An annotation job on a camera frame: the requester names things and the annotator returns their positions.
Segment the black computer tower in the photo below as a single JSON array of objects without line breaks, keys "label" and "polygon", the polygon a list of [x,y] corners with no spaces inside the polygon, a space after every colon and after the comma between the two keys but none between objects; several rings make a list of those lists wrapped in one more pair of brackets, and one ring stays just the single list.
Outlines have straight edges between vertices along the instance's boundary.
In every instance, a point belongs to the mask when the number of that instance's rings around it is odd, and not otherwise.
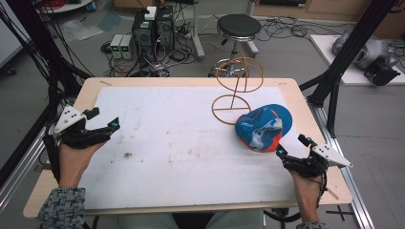
[{"label": "black computer tower", "polygon": [[156,60],[154,45],[157,38],[156,23],[154,20],[146,20],[147,9],[138,10],[132,26],[132,34],[137,48],[138,56],[145,57],[148,61]]},{"label": "black computer tower", "polygon": [[173,12],[172,6],[162,7],[156,17],[160,47],[167,52],[175,49]]}]

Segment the black device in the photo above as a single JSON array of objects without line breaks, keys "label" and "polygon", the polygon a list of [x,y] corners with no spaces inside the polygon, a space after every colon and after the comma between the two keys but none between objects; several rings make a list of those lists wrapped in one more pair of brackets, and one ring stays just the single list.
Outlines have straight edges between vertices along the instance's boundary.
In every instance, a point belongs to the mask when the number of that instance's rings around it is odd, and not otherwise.
[{"label": "black device", "polygon": [[375,86],[385,86],[399,76],[399,72],[395,71],[384,62],[375,62],[367,68],[364,76]]}]

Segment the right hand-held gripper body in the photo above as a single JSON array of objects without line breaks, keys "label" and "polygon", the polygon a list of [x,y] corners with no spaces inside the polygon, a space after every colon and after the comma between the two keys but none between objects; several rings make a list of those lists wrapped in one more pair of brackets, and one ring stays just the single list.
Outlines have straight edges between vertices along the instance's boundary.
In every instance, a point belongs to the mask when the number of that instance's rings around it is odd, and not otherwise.
[{"label": "right hand-held gripper body", "polygon": [[282,149],[282,164],[301,177],[318,177],[325,174],[330,166],[352,167],[353,164],[329,144],[309,144],[308,157],[291,156]]}]

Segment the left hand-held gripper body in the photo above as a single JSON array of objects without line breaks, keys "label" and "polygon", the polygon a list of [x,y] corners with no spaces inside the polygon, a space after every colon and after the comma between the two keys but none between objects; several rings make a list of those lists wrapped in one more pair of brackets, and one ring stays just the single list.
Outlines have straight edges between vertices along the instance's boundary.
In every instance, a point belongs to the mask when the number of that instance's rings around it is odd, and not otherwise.
[{"label": "left hand-held gripper body", "polygon": [[106,126],[87,130],[88,119],[83,112],[72,106],[64,108],[54,128],[54,132],[60,136],[62,142],[74,149],[85,149],[108,141],[112,135],[109,128]]}]

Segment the white round table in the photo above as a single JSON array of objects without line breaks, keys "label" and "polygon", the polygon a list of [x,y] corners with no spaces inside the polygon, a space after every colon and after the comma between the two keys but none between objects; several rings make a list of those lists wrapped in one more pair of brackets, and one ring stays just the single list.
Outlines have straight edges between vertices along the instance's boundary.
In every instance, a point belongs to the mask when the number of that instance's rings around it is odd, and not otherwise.
[{"label": "white round table", "polygon": [[60,13],[77,10],[92,2],[93,0],[42,0],[35,8],[37,12]]}]

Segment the white box device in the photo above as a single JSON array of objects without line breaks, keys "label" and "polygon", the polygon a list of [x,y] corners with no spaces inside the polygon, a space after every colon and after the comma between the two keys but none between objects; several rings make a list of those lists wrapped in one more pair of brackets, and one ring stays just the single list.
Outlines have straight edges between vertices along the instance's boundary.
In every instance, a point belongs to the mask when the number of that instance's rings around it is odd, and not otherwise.
[{"label": "white box device", "polygon": [[144,19],[148,21],[153,21],[156,19],[156,15],[157,15],[157,8],[154,6],[149,6],[146,8]]}]

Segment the blue and orange cap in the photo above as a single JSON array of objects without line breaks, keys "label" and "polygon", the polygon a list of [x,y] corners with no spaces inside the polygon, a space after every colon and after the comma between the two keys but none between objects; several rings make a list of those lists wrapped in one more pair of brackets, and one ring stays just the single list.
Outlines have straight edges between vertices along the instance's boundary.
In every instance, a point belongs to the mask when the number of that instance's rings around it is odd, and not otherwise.
[{"label": "blue and orange cap", "polygon": [[237,137],[256,152],[274,152],[292,127],[290,111],[279,104],[268,104],[241,115],[235,123]]}]

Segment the person's legs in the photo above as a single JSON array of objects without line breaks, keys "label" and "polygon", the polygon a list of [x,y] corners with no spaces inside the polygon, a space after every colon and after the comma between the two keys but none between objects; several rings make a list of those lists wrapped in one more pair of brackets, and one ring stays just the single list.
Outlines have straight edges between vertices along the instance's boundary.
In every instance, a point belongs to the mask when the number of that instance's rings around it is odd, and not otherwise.
[{"label": "person's legs", "polygon": [[262,210],[135,214],[117,217],[118,229],[263,229]]}]

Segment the black frame post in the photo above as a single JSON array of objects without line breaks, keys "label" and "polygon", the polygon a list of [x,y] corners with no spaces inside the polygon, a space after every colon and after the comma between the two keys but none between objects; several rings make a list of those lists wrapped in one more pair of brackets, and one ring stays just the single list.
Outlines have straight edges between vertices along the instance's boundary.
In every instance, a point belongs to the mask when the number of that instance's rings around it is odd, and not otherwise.
[{"label": "black frame post", "polygon": [[327,96],[330,97],[326,128],[333,138],[336,138],[335,116],[341,78],[395,5],[396,0],[372,0],[328,68],[299,86],[301,91],[316,86],[307,97],[307,102],[316,108],[322,108]]},{"label": "black frame post", "polygon": [[33,143],[33,138],[39,134],[43,127],[47,127],[55,121],[58,105],[67,99],[78,96],[81,89],[78,79],[91,77],[89,73],[82,71],[63,56],[54,43],[51,32],[42,21],[41,9],[34,5],[32,0],[6,0],[6,2],[30,37],[35,50],[20,35],[19,28],[14,26],[2,11],[0,11],[0,19],[15,35],[47,81],[49,104],[0,169],[0,188],[3,188],[6,182],[10,180],[11,173],[15,171],[18,163],[22,160],[22,156]]}]

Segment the white floor board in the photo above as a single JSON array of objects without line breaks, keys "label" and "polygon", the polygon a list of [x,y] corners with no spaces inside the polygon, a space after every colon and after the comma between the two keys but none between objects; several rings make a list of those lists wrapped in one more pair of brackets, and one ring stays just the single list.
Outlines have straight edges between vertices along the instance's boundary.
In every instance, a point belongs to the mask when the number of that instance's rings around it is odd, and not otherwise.
[{"label": "white floor board", "polygon": [[[332,45],[338,35],[317,35],[312,34],[310,40],[314,47],[323,56],[328,65],[334,60],[335,55],[332,53]],[[394,70],[399,72],[399,76],[395,77],[388,83],[388,86],[405,86],[405,73],[397,66]],[[364,72],[358,69],[354,64],[351,64],[341,78],[341,84],[344,86],[371,86],[372,82],[366,78]]]}]

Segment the person's right hand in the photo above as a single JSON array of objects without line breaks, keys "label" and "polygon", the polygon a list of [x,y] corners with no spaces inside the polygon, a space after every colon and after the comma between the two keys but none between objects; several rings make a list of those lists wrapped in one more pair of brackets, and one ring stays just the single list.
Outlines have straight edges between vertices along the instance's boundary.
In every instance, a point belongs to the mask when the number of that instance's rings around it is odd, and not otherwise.
[{"label": "person's right hand", "polygon": [[301,177],[290,173],[294,183],[295,195],[300,206],[316,206],[321,190],[321,177]]}]

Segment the grey power supply unit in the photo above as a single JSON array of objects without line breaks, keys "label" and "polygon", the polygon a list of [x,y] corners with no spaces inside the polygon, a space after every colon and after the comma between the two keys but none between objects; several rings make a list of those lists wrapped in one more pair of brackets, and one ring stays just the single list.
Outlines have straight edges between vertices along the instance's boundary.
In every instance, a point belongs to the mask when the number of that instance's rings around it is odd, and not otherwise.
[{"label": "grey power supply unit", "polygon": [[123,59],[131,59],[135,52],[133,37],[130,34],[124,34],[120,42],[120,49]]},{"label": "grey power supply unit", "polygon": [[121,51],[120,51],[120,42],[123,38],[122,34],[115,34],[111,43],[110,43],[110,49],[112,51],[112,55],[114,59],[120,59],[122,57]]}]

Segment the person's left hand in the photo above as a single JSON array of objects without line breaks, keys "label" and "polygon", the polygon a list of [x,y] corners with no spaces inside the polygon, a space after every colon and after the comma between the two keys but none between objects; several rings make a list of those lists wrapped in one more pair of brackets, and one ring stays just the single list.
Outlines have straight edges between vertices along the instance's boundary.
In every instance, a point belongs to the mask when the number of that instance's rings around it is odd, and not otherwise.
[{"label": "person's left hand", "polygon": [[74,149],[61,143],[59,145],[60,188],[76,188],[87,169],[94,153],[104,145],[104,142],[85,149]]}]

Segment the white table mat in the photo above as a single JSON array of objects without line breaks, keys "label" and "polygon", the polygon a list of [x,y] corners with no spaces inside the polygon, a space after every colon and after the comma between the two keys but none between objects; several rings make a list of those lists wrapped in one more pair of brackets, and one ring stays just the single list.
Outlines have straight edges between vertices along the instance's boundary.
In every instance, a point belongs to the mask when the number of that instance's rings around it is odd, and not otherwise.
[{"label": "white table mat", "polygon": [[88,128],[120,128],[80,182],[93,210],[293,202],[288,171],[273,153],[246,148],[231,121],[217,119],[216,87],[106,87]]}]

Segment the clear plastic sheet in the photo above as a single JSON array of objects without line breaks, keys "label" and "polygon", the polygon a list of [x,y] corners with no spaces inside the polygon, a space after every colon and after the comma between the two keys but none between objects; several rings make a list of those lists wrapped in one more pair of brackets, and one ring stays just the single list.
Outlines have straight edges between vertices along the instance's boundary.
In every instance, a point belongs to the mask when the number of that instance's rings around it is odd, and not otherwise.
[{"label": "clear plastic sheet", "polygon": [[79,20],[71,20],[61,25],[60,29],[67,42],[85,40],[103,33],[103,30],[95,25],[84,26]]}]

